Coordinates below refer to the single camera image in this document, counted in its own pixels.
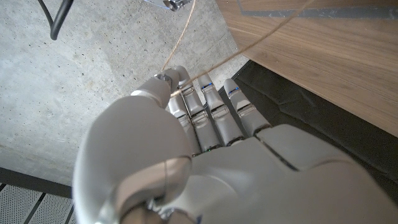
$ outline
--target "robotic hand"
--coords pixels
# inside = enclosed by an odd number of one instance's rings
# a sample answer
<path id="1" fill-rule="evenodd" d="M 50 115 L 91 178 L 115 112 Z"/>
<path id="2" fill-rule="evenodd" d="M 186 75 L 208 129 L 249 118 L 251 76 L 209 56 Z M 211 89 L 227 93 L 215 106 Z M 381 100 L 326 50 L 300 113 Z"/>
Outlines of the robotic hand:
<path id="1" fill-rule="evenodd" d="M 79 223 L 393 223 L 398 210 L 368 173 L 297 128 L 271 127 L 235 82 L 183 67 L 150 78 L 107 108 L 78 153 Z M 170 113 L 164 110 L 169 105 Z"/>

